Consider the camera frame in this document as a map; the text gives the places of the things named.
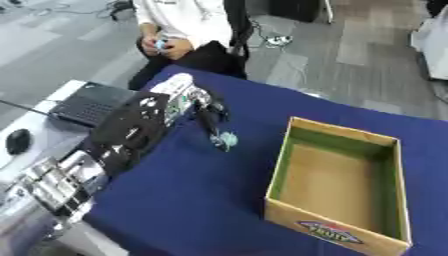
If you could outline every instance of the game controller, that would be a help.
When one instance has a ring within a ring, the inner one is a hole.
[[[154,44],[154,46],[156,47],[158,52],[161,52],[163,50],[165,50],[165,44],[166,44],[166,40],[164,39],[159,39],[156,41],[156,43]]]

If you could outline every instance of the office chair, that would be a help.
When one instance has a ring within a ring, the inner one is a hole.
[[[247,41],[254,33],[254,27],[247,14],[246,1],[224,0],[224,7],[233,30],[233,37],[230,42],[232,49],[230,53],[234,56],[241,57],[241,64],[245,66],[245,63],[250,58]]]
[[[117,1],[112,5],[112,11],[110,12],[110,17],[113,21],[118,21],[117,13],[124,10],[134,9],[134,4],[132,0]]]

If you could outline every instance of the blue tablecloth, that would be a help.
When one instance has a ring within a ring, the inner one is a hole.
[[[215,149],[184,123],[98,195],[86,220],[132,255],[358,255],[262,219],[263,197],[291,116],[400,138],[414,247],[448,255],[448,124],[380,113],[230,77],[188,72],[222,95],[239,145]]]

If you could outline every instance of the robotic arm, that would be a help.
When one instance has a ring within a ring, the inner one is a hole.
[[[90,211],[95,193],[188,117],[198,120],[222,151],[237,144],[235,135],[217,128],[229,118],[223,102],[197,87],[191,75],[178,74],[137,93],[64,159],[44,159],[18,170],[14,182],[0,187],[0,255],[26,255],[42,239],[64,234]]]

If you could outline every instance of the box label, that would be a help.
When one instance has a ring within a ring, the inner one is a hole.
[[[315,221],[298,221],[297,224],[305,227],[313,236],[317,236],[331,242],[362,244],[363,242],[347,231],[337,226],[325,225]]]

